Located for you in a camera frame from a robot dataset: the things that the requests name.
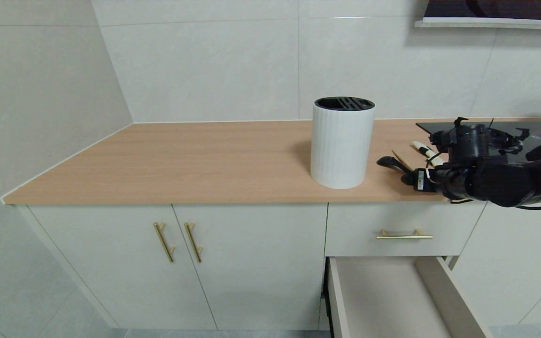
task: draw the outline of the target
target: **open drawer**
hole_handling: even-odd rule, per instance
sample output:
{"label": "open drawer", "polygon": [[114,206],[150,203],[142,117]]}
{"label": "open drawer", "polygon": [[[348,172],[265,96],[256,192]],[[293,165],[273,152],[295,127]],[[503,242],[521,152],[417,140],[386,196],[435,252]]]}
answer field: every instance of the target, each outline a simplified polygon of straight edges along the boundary
{"label": "open drawer", "polygon": [[335,338],[491,338],[441,257],[330,257]]}

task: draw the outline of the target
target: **white tiled wall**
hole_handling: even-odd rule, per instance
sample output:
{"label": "white tiled wall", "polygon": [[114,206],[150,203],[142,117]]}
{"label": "white tiled wall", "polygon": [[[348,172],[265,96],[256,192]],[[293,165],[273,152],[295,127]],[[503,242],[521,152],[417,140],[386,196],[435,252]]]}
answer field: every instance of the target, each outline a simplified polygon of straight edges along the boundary
{"label": "white tiled wall", "polygon": [[93,0],[136,122],[541,115],[541,31],[413,28],[426,0]]}
{"label": "white tiled wall", "polygon": [[[0,197],[130,123],[90,0],[0,0]],[[0,202],[0,338],[108,331],[17,209]]]}

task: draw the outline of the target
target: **floor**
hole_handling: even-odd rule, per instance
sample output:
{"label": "floor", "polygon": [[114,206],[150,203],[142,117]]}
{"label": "floor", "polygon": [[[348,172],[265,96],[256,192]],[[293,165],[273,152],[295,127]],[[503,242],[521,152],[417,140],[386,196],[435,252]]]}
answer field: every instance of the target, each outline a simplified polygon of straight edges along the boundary
{"label": "floor", "polygon": [[[541,323],[490,328],[494,338],[541,338]],[[124,338],[331,338],[329,331],[129,330]]]}

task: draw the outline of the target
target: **drawer front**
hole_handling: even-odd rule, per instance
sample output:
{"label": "drawer front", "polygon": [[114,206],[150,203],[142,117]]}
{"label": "drawer front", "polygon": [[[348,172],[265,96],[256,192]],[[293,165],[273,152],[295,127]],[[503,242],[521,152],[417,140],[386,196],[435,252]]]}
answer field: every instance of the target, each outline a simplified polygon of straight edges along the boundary
{"label": "drawer front", "polygon": [[[325,255],[458,255],[485,207],[484,202],[329,203]],[[378,239],[421,235],[432,239]]]}
{"label": "drawer front", "polygon": [[491,338],[441,257],[331,257],[336,338]]}

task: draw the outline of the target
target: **black glass cooktop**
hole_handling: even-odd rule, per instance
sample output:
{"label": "black glass cooktop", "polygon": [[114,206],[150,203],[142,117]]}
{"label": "black glass cooktop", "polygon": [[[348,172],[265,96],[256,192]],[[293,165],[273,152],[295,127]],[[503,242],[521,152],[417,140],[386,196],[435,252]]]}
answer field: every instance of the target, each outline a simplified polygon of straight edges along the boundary
{"label": "black glass cooktop", "polygon": [[[490,121],[464,121],[462,124],[489,126]],[[433,134],[452,129],[455,125],[453,120],[453,122],[444,123],[417,123],[417,126]],[[490,155],[506,154],[510,163],[535,161],[541,158],[541,121],[493,122],[490,128],[492,129],[490,134],[494,141],[489,149]],[[419,139],[418,141],[429,145],[429,139]]]}

